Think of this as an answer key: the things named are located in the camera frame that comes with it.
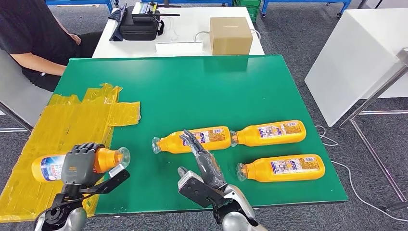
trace person's arm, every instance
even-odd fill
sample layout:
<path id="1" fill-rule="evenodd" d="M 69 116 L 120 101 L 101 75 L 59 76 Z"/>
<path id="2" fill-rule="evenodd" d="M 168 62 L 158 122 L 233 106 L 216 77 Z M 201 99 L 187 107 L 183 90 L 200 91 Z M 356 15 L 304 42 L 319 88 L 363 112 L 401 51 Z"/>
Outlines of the person's arm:
<path id="1" fill-rule="evenodd" d="M 64 65 L 53 63 L 32 53 L 10 55 L 25 68 L 51 75 L 62 76 L 66 68 Z"/>
<path id="2" fill-rule="evenodd" d="M 60 20 L 58 20 L 58 18 L 55 17 L 55 15 L 53 15 L 53 16 L 54 16 L 55 20 L 57 21 L 58 25 L 60 25 L 61 29 L 62 29 L 63 31 L 65 31 L 65 33 L 66 33 L 67 35 L 69 35 L 69 36 L 76 42 L 77 45 L 80 45 L 80 44 L 81 44 L 81 38 L 80 38 L 78 35 L 70 34 L 70 33 L 65 29 L 65 27 L 60 23 Z"/>

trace black bag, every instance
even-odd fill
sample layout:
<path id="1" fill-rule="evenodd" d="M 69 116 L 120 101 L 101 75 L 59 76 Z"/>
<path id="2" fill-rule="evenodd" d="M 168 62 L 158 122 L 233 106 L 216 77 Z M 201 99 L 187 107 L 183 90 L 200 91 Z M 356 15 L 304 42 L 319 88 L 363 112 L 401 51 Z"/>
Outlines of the black bag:
<path id="1" fill-rule="evenodd" d="M 120 24 L 120 32 L 126 40 L 131 41 L 151 41 L 156 38 L 156 35 L 162 35 L 165 24 L 160 21 L 160 16 L 156 16 L 156 20 L 152 22 L 133 22 L 132 11 L 134 6 L 129 6 L 123 16 Z"/>

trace person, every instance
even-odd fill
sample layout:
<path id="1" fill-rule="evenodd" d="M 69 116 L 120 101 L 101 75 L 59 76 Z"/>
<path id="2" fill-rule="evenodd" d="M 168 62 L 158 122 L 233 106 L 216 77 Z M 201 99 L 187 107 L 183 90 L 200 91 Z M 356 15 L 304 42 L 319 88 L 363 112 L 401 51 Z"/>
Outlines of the person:
<path id="1" fill-rule="evenodd" d="M 54 91 L 69 59 L 91 58 L 101 35 L 70 34 L 45 0 L 0 1 L 0 49 L 40 88 Z"/>

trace cardboard box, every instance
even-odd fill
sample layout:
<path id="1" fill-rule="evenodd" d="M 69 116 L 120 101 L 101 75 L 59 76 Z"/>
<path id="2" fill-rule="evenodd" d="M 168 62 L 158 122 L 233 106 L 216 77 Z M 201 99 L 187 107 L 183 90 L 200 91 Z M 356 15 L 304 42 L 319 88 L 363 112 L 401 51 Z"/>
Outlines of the cardboard box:
<path id="1" fill-rule="evenodd" d="M 252 38 L 245 17 L 210 19 L 213 55 L 249 54 Z"/>

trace yellow wrapping film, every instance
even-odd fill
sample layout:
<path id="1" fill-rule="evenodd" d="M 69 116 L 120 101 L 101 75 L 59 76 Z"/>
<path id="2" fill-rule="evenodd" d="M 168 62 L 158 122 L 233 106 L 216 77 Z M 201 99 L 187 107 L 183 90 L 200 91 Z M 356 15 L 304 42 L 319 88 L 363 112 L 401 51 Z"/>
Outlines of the yellow wrapping film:
<path id="1" fill-rule="evenodd" d="M 104 83 L 101 88 L 88 89 L 82 102 L 76 95 L 51 97 L 0 195 L 0 223 L 34 220 L 61 192 L 60 180 L 40 183 L 34 179 L 31 163 L 36 158 L 65 154 L 85 142 L 103 143 L 109 148 L 114 126 L 138 123 L 140 102 L 117 103 L 120 90 Z M 97 202 L 97 195 L 84 200 L 89 217 Z"/>

